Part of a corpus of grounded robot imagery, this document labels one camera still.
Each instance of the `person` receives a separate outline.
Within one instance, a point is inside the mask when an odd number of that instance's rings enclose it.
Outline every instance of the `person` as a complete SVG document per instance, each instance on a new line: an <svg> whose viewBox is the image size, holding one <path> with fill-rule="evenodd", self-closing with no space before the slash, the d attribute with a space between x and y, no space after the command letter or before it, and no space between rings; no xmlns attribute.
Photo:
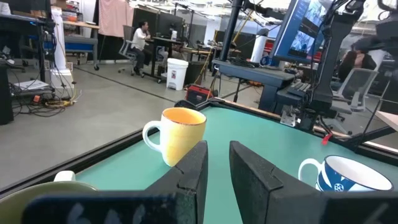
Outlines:
<svg viewBox="0 0 398 224"><path fill-rule="evenodd" d="M145 60L145 41L150 40L150 34L148 32L148 22L142 21L138 23L138 28L134 32L134 36L132 38L131 48L134 53L137 54L137 63L134 67L134 72L137 75L141 75L140 69L144 68L144 60Z"/></svg>
<svg viewBox="0 0 398 224"><path fill-rule="evenodd" d="M338 68L338 82L331 82L330 88L338 91L353 68L374 70L376 67L375 61L367 50L350 50L343 56Z"/></svg>
<svg viewBox="0 0 398 224"><path fill-rule="evenodd" d="M8 3L0 2L0 14L11 15L11 10ZM0 33L0 58L5 60L8 64L14 65L15 61L11 58L11 50L6 45L10 41L10 35L6 32Z"/></svg>

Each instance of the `black desk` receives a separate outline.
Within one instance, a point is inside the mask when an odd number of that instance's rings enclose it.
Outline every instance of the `black desk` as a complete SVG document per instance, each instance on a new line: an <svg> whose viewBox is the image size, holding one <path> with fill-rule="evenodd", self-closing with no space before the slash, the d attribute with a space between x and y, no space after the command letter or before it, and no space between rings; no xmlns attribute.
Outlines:
<svg viewBox="0 0 398 224"><path fill-rule="evenodd" d="M162 80L165 80L165 78L155 75L156 47L157 46L168 47L169 48L169 57L170 57L173 53L173 49L172 49L173 44L181 45L182 43L175 41L175 40L170 40L170 39L165 39L165 38L160 38L160 37L153 37L152 40L153 41L151 41L151 42L154 46L152 49L152 66L150 69L150 74L146 73L146 72L143 72L143 73L147 76L157 78L157 83L160 83L160 82L162 82Z"/></svg>
<svg viewBox="0 0 398 224"><path fill-rule="evenodd" d="M293 74L280 70L246 68L232 65L229 62L222 62L220 60L214 60L213 63L218 65L218 70L227 76L262 83L264 85L264 89L261 93L259 109L269 112L274 112L275 110L275 98L278 90L288 86L295 77Z"/></svg>
<svg viewBox="0 0 398 224"><path fill-rule="evenodd" d="M45 22L41 19L31 18L27 16L3 15L0 14L0 30L16 32L22 35L42 35L43 27L47 26L52 29L54 22ZM39 64L40 64L40 80L45 82L44 69L44 51L43 46L38 47Z"/></svg>

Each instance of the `office chair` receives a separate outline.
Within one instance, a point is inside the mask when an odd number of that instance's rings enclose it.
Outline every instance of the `office chair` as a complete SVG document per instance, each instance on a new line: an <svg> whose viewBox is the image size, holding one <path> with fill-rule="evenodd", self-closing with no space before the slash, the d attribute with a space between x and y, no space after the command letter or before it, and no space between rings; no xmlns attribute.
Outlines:
<svg viewBox="0 0 398 224"><path fill-rule="evenodd" d="M119 50L119 54L123 55L124 57L128 58L130 61L130 65L124 66L119 68L118 72L121 73L122 71L125 71L126 69L131 69L131 75L134 75L134 65L133 63L137 60L137 54L134 53L131 49L131 44L132 44L132 37L133 37L133 27L131 26L123 26L123 32L124 32L124 40L123 40L123 45Z"/></svg>
<svg viewBox="0 0 398 224"><path fill-rule="evenodd" d="M332 106L331 110L336 111L336 116L331 121L325 121L328 126L335 126L344 134L352 133L344 130L337 119L343 122L345 118L340 114L360 113L366 110L365 98L378 73L364 68L353 68L350 71L340 89L333 92L333 102L340 103L336 103L335 107Z"/></svg>

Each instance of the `white cylinder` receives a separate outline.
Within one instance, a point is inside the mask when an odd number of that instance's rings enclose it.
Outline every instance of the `white cylinder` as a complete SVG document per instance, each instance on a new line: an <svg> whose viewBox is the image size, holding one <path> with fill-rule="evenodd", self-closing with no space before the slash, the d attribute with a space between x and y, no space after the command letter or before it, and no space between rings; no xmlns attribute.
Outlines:
<svg viewBox="0 0 398 224"><path fill-rule="evenodd" d="M371 50L368 53L370 56L372 56L372 59L374 60L374 62L376 63L376 68L374 69L375 71L379 70L380 64L383 61L383 58L385 56L385 51L383 50Z"/></svg>
<svg viewBox="0 0 398 224"><path fill-rule="evenodd" d="M182 90L188 62L174 58L167 59L167 88Z"/></svg>
<svg viewBox="0 0 398 224"><path fill-rule="evenodd" d="M266 46L267 37L265 36L256 36L256 42L254 43L253 53L251 54L250 61L259 63L262 55L264 53L264 47Z"/></svg>
<svg viewBox="0 0 398 224"><path fill-rule="evenodd" d="M64 70L67 68L65 58L65 39L63 36L63 21L62 21L62 10L59 7L51 7L51 13L55 22L54 34L57 40L57 46L55 48L55 64L57 69Z"/></svg>
<svg viewBox="0 0 398 224"><path fill-rule="evenodd" d="M172 31L172 40L177 40L177 31Z"/></svg>

